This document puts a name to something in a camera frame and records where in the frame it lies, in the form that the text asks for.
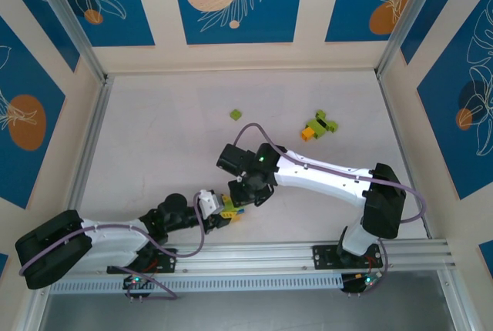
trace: cable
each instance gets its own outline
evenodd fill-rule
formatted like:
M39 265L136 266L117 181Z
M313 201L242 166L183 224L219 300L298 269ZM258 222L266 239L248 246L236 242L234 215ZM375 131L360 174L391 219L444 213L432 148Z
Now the cable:
M164 249L155 239L153 239L149 233L144 231L143 229L131 225L124 225L124 224L118 224L118 223L112 223L112 224L106 224L106 225L96 225L96 226L90 226L90 227L85 227L83 229L78 229L74 232L69 233L67 236L63 236L61 239L56 240L53 244L48 246L46 249L42 250L35 256L33 256L30 260L27 261L27 263L22 266L18 274L20 276L24 276L24 272L32 266L35 262L40 260L43 256L54 250L57 246L60 246L63 243L68 242L72 237L80 235L81 233L88 232L88 231L96 231L98 229L130 229L132 231L137 231L141 235L145 236L146 239L149 240L160 252L165 253L168 256L172 256L173 258L189 258L191 256L195 256L200 250L203 248L203 244L206 240L206 230L204 229L203 222L202 222L202 216L200 215L199 211L199 195L200 193L196 193L193 196L193 209L195 210L195 214L197 216L197 220L199 221L199 226L200 226L200 244L197 247L197 249L193 252L190 252L188 254L177 254L174 252L170 252L169 250Z
M300 161L298 159L295 159L295 158L289 156L288 154L286 154L285 152L283 152L281 149L279 149L276 144L274 144L274 142L269 137L269 135L265 132L265 130L263 129L263 127L261 125L259 125L258 123L248 123L247 125L245 125L240 130L240 132L238 133L238 136L234 140L234 143L233 143L234 146L236 146L236 144L240 140L241 135L247 129L249 129L250 127L256 127L256 128L258 128L259 131L260 131L260 133L262 133L263 137L267 140L267 142L270 144L270 146L272 146L272 149L274 149L278 154L280 154L281 156L283 156L284 158L286 158L290 162L296 164L297 166L298 165L299 166L302 166L305 169L312 168L312 169L316 169L317 171L328 172L328 173L331 173L331 174L336 175L336 176L344 177L346 179L356 180L354 178L354 175L351 175L349 173L344 173L344 172L341 172L341 171L337 171L335 169L330 169L330 168L327 168L327 167L323 167L321 165L318 166L318 165L311 164L311 163L305 163L305 162L302 162L302 161ZM409 186L402 185L402 184L397 183L397 182L385 181L384 179L373 179L371 177L365 177L365 176L359 176L358 177L358 180L359 181L370 182L370 183L377 183L379 185L386 185L386 186L395 187L397 189L402 189L402 190L408 191L411 194L413 194L414 196L416 196L418 198L420 204L421 204L421 210L420 210L420 212L416 216L414 216L414 217L402 219L401 220L401 223L409 223L409 222L416 221L416 220L418 220L420 218L423 218L424 214L426 213L427 206L426 206L426 201L424 200L423 195L420 194L415 189L412 189Z
M146 279L150 283L153 283L153 284L159 286L161 289L163 289L164 291L166 291L167 293L169 293L171 295L171 296L153 296L150 298L140 298L141 301L144 301L144 300L177 300L178 299L178 296L172 290L168 289L166 286L164 286L162 283L160 283L157 279L154 279L153 277L147 276L143 273L138 273L138 272L132 271L131 269L127 269L125 267L115 266L115 268L119 269L120 271L127 272L131 275L142 277L143 279ZM126 290L126 297L129 299L131 299L131 296L130 296L131 288L132 288L132 285L130 285L129 288Z
M153 262L150 264L150 266L144 269L142 273L147 273L150 269L154 268L157 265L158 265L158 260L154 259Z
M367 272L367 275L369 275L371 273L371 268L372 268L372 262L375 260L373 258L371 258L370 256L365 256L365 258L367 259L368 261L368 272Z
M377 281L377 283L375 283L371 287L369 287L366 290L364 290L363 291L363 294L370 293L370 292L374 291L375 288L377 288L378 286L380 286L381 285L381 282L383 281L385 275L387 275L387 272L388 272L388 254L387 254L387 250L385 249L385 245L384 245L384 242L382 241L382 239L378 239L378 243L380 244L380 246L382 248L382 252L384 253L384 259L385 259L384 271L382 272L382 276Z

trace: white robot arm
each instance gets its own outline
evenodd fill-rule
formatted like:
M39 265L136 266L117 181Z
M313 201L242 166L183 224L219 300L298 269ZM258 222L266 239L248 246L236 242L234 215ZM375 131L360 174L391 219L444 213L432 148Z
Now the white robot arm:
M352 265L379 238L397 237L406 194L395 187L398 180L388 165L378 163L372 170L346 168L265 143L257 153L227 144L217 166L236 176L228 183L236 207L259 206L273 195L274 186L295 186L359 208L361 214L344 229L337 246L344 268L360 268ZM394 186L372 183L372 178ZM166 257L160 246L166 243L169 232L201 226L205 234L226 226L230 220L218 214L222 201L212 190L202 190L194 198L194 207L189 207L184 196L172 194L131 222L93 222L81 219L76 211L63 212L15 244L21 272L30 289L52 284L68 271L145 272Z
M231 144L223 150L217 166L236 176L228 184L235 206L259 206L272 196L274 186L300 187L337 197L361 209L357 220L341 237L345 252L364 256L379 238L397 237L406 193L368 181L377 178L398 183L388 165L378 163L373 170L347 168L308 159L280 146L276 149L265 143L257 153ZM344 177L326 171L338 171Z

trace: white table surface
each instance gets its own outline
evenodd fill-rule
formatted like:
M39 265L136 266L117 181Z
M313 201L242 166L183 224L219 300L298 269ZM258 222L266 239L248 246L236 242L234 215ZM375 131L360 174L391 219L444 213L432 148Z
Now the white table surface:
M229 113L239 109L237 122ZM317 109L339 129L304 142L300 131ZM245 71L129 75L115 79L82 200L83 218L134 219L170 193L191 202L199 189L228 193L233 177L216 167L228 142L249 122L259 122L278 145L341 166L390 165L408 184L404 163L373 71ZM261 134L240 140L256 151ZM403 217L418 212L411 194ZM276 188L239 222L214 230L206 242L336 240L357 208L330 196ZM422 221L402 225L400 239L425 238ZM198 242L198 229L170 234L170 243Z

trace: small yellow-green cube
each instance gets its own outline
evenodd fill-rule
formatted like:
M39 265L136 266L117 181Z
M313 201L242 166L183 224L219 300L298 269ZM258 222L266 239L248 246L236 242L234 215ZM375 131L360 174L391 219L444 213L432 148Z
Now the small yellow-green cube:
M235 121L237 121L238 119L241 118L241 112L238 110L238 109L234 109L231 113L230 113L230 117L232 119L234 119Z

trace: yellow block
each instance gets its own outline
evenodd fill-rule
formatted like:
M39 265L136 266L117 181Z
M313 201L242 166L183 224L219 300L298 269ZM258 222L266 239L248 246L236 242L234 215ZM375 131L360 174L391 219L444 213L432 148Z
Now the yellow block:
M311 127L306 127L301 133L301 138L304 141L308 141L312 139L314 136L315 136L315 131Z

